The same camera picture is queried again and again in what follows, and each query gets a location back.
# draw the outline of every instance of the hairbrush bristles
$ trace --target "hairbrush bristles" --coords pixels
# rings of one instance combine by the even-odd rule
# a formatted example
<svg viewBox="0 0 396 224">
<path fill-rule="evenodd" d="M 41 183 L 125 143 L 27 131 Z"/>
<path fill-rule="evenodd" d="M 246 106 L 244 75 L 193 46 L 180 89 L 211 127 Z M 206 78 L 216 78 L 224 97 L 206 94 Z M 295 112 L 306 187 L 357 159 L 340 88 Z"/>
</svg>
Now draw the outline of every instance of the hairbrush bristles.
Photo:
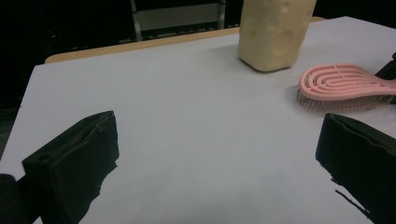
<svg viewBox="0 0 396 224">
<path fill-rule="evenodd" d="M 311 112 L 339 112 L 375 108 L 389 105 L 392 99 L 393 96 L 390 95 L 375 95 L 340 101 L 320 101 L 310 99 L 300 91 L 297 92 L 297 102 L 303 109 Z"/>
<path fill-rule="evenodd" d="M 389 105 L 396 80 L 383 80 L 353 64 L 312 67 L 300 78 L 297 101 L 308 111 L 335 112 Z"/>
</svg>

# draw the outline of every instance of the wooden table edge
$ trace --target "wooden table edge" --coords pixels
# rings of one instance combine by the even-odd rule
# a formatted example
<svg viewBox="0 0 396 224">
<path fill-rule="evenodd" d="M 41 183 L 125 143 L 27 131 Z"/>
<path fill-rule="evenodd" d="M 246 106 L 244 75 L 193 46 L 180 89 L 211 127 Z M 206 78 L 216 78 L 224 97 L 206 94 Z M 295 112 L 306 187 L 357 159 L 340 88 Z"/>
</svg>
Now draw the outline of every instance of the wooden table edge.
<svg viewBox="0 0 396 224">
<path fill-rule="evenodd" d="M 313 17 L 311 21 L 313 22 L 313 21 L 325 21 L 325 20 L 326 19 L 321 18 L 321 17 Z M 88 58 L 88 57 L 94 57 L 94 56 L 100 56 L 100 55 L 106 55 L 106 54 L 112 54 L 112 53 L 119 53 L 119 52 L 136 50 L 136 49 L 148 49 L 148 48 L 154 48 L 154 47 L 159 47 L 159 46 L 164 46 L 164 45 L 189 42 L 189 41 L 206 39 L 206 38 L 223 36 L 223 35 L 235 35 L 238 33 L 239 33 L 239 27 L 236 27 L 236 28 L 229 28 L 229 29 L 223 29 L 223 30 L 202 32 L 202 33 L 191 34 L 191 35 L 177 35 L 177 36 L 153 39 L 153 40 L 148 40 L 148 41 L 140 41 L 140 42 L 134 42 L 134 43 L 128 43 L 128 44 L 102 47 L 102 48 L 98 48 L 98 49 L 85 49 L 85 50 L 79 50 L 79 51 L 72 51 L 72 52 L 51 55 L 47 58 L 45 63 L 57 63 L 57 62 L 63 62 L 63 61 L 68 61 L 68 60 Z"/>
</svg>

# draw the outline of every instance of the pink hairbrush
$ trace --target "pink hairbrush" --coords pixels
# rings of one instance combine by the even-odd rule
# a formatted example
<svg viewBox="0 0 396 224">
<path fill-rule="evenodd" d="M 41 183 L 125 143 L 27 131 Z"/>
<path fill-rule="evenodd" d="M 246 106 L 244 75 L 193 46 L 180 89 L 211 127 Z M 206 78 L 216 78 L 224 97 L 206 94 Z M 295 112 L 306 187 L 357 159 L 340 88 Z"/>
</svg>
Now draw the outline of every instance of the pink hairbrush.
<svg viewBox="0 0 396 224">
<path fill-rule="evenodd" d="M 384 80 L 347 63 L 312 67 L 301 76 L 299 85 L 297 101 L 308 111 L 384 106 L 396 95 L 396 80 Z"/>
</svg>

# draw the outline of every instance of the black object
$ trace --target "black object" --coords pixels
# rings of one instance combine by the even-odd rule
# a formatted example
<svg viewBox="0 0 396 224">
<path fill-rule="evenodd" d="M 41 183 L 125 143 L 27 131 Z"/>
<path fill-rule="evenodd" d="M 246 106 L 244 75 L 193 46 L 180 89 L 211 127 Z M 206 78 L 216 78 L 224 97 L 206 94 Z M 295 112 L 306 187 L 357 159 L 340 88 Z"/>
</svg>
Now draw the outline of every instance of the black object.
<svg viewBox="0 0 396 224">
<path fill-rule="evenodd" d="M 396 52 L 393 53 L 392 58 L 392 61 L 387 63 L 375 74 L 376 77 L 380 77 L 385 80 L 393 80 L 396 78 Z M 396 105 L 396 97 L 393 97 L 390 103 Z"/>
<path fill-rule="evenodd" d="M 0 177 L 2 194 L 12 198 L 0 204 L 0 223 L 33 223 L 38 216 L 43 223 L 79 223 L 118 157 L 112 111 L 79 121 L 23 160 L 26 176 L 17 183 Z M 14 212 L 27 221 L 5 216 Z"/>
<path fill-rule="evenodd" d="M 396 139 L 358 120 L 326 114 L 316 158 L 375 224 L 396 223 Z"/>
</svg>

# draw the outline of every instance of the table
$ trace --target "table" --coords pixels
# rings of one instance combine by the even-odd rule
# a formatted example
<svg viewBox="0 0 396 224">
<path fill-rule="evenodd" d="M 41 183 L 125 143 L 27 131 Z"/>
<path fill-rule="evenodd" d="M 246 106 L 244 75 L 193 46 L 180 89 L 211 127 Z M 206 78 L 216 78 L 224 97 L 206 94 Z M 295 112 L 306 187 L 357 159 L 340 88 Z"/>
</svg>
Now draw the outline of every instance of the table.
<svg viewBox="0 0 396 224">
<path fill-rule="evenodd" d="M 21 178 L 22 159 L 114 110 L 119 167 L 81 223 L 371 223 L 315 160 L 324 114 L 295 94 L 314 65 L 376 72 L 395 38 L 348 17 L 315 22 L 296 64 L 268 74 L 237 58 L 238 35 L 39 65 L 0 172 Z M 341 114 L 395 137 L 394 105 Z"/>
</svg>

